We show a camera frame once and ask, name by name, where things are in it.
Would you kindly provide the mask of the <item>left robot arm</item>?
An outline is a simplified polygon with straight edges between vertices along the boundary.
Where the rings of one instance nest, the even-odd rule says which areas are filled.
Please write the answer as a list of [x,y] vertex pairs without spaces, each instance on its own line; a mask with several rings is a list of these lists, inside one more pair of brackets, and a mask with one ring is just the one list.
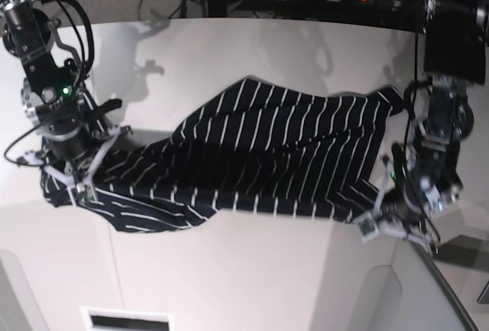
[[414,19],[415,76],[403,93],[404,139],[383,157],[384,182],[355,224],[364,241],[384,234],[434,251],[441,238],[432,217],[457,202],[463,189],[457,163],[474,127],[467,90],[486,79],[488,0],[422,0]]

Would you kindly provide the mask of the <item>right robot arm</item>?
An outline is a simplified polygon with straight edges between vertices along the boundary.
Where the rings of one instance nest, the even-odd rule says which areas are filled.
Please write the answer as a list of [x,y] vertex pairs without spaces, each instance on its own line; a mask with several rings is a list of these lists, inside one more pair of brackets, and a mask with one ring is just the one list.
[[[71,6],[80,17],[86,38],[75,48],[61,41],[60,20],[49,19],[35,2]],[[77,0],[1,0],[5,21],[2,42],[21,61],[21,90],[29,134],[41,136],[37,151],[25,151],[9,162],[41,169],[45,183],[65,189],[74,206],[98,202],[94,177],[117,139],[128,126],[110,126],[105,115],[122,106],[120,99],[97,105],[86,88],[95,45],[90,20]]]

